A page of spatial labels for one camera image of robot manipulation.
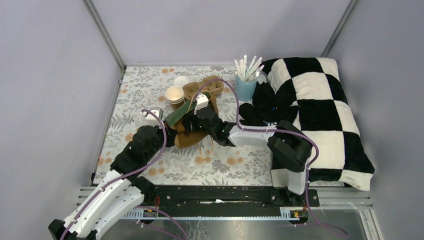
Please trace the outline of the green brown paper bag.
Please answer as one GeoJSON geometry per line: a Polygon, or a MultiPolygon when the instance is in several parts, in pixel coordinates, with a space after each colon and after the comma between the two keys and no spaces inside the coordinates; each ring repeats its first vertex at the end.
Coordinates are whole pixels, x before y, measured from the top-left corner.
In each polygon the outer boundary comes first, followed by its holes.
{"type": "Polygon", "coordinates": [[[169,134],[167,146],[175,146],[179,149],[197,146],[198,161],[209,163],[215,147],[212,146],[205,155],[202,153],[200,142],[208,134],[201,128],[200,121],[194,114],[194,105],[194,100],[190,99],[188,102],[180,104],[172,114],[165,118],[164,123],[169,134]]]}

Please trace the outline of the stack of white cup lids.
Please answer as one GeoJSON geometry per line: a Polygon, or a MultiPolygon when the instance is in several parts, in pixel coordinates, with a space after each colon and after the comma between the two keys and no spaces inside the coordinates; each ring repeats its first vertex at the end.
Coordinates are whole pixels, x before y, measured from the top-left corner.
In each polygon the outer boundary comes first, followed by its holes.
{"type": "Polygon", "coordinates": [[[177,76],[174,81],[173,81],[173,85],[183,88],[185,85],[190,83],[190,79],[187,76],[177,76]]]}

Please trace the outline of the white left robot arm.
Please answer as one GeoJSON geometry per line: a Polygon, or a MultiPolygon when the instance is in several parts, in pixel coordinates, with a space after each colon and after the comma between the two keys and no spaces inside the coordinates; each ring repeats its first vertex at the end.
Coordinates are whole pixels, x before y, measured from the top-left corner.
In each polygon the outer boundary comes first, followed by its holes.
{"type": "Polygon", "coordinates": [[[140,174],[159,160],[167,145],[161,110],[142,110],[146,125],[119,153],[101,183],[65,219],[55,219],[48,230],[55,240],[100,240],[133,208],[155,200],[154,185],[140,174]]]}

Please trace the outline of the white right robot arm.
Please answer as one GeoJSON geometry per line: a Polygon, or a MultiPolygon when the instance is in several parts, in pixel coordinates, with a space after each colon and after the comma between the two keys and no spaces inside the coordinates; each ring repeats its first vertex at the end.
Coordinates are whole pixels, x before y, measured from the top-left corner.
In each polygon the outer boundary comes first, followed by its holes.
{"type": "Polygon", "coordinates": [[[245,126],[238,122],[223,121],[209,104],[204,94],[199,94],[194,105],[180,107],[181,120],[186,133],[208,134],[223,147],[256,146],[271,151],[273,166],[287,170],[282,178],[288,188],[287,201],[293,206],[306,199],[308,187],[308,159],[317,145],[286,120],[276,126],[245,126]]]}

